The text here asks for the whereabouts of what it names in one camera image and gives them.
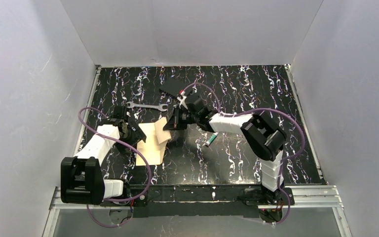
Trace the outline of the green glue stick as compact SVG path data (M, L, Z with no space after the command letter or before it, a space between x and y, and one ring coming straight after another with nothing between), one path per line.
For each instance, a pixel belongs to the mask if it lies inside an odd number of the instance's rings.
M204 142L203 145L209 147L211 143L217 138L218 135L219 135L218 132L213 133L211 137L207 141Z

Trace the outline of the cream paper letter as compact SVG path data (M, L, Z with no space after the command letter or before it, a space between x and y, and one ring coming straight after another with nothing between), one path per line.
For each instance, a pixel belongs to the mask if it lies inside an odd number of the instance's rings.
M162 117L154 123L155 136L157 138L158 144L167 143L172 138L169 130L163 130L167 122L168 120L166 117Z

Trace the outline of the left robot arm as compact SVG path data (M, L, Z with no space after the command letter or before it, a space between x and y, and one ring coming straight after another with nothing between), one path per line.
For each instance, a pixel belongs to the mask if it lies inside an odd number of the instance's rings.
M125 189L125 181L105 179L101 164L115 145L129 148L146 161L137 150L137 143L146 141L146 135L131 117L130 109L116 106L110 116L102 115L98 127L93 129L82 119L80 122L94 133L88 143L72 157L61 161L61 201L74 204L99 205L103 201L128 202L143 196L150 184L136 196L131 196Z

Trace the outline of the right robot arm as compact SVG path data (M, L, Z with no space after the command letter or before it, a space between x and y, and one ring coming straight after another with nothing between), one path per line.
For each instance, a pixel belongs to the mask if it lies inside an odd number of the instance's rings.
M183 97L163 130L185 130L197 124L207 132L227 132L245 137L262 165L261 198L271 203L282 201L284 187L281 165L286 133L265 112L225 116L210 109L198 96Z

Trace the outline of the cream paper envelope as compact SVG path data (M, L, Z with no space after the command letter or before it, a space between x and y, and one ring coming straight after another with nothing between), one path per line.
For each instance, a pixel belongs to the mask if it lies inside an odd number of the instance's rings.
M141 123L139 127L146 134L146 142L138 142L137 150L144 156L149 165L161 165L164 160L166 144L158 144L155 136L155 128L153 123Z

